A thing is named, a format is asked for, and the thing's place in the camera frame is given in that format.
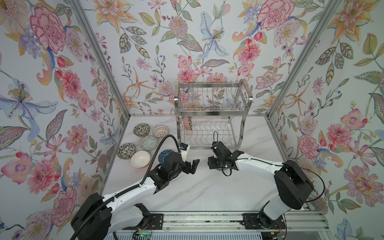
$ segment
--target floral wallpaper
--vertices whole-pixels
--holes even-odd
[[[383,10],[344,0],[272,117],[289,158],[326,183],[309,205],[339,240],[384,238]],[[305,173],[314,199],[323,185]]]
[[[127,119],[66,0],[0,0],[0,42],[0,239],[69,239]]]
[[[101,46],[132,114],[173,114],[175,80],[225,83],[242,78],[254,95],[251,111],[264,114],[327,1],[81,3],[94,31],[106,36]],[[196,88],[182,89],[181,99],[194,108],[228,107],[231,94],[221,90],[212,89],[208,96]]]

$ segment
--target bowl in dish rack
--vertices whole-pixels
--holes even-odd
[[[149,125],[146,123],[140,123],[133,128],[133,133],[138,137],[145,137],[149,133]]]
[[[157,138],[154,136],[146,136],[140,141],[140,147],[144,151],[151,151],[157,146]]]
[[[166,126],[157,126],[153,129],[152,135],[156,138],[164,138],[169,133],[169,129]]]
[[[121,159],[128,159],[136,152],[136,147],[133,143],[125,143],[118,149],[118,157]]]

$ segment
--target stainless steel dish rack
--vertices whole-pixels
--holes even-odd
[[[179,144],[184,142],[191,149],[209,149],[217,132],[218,141],[227,147],[240,148],[253,100],[246,79],[234,83],[180,83],[177,80],[174,99]],[[237,142],[232,126],[234,116],[242,116]],[[191,129],[183,124],[183,119],[188,117]]]

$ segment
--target white bowl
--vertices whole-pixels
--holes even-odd
[[[138,151],[131,157],[131,164],[136,168],[145,167],[151,160],[151,155],[146,151]]]

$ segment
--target patterned bowl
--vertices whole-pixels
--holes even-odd
[[[157,126],[152,131],[152,135],[158,139],[164,138],[168,133],[169,129],[166,126]]]
[[[163,164],[165,158],[168,157],[168,155],[169,155],[171,152],[173,152],[173,150],[171,150],[171,149],[167,149],[167,150],[162,151],[162,152],[159,154],[159,163]]]
[[[136,152],[136,147],[133,143],[125,143],[118,149],[118,157],[121,159],[128,159]]]
[[[133,133],[138,137],[145,137],[149,133],[149,125],[146,123],[140,123],[136,125],[133,129]]]
[[[140,141],[140,147],[144,151],[151,151],[156,148],[157,142],[157,138],[154,136],[146,136]]]

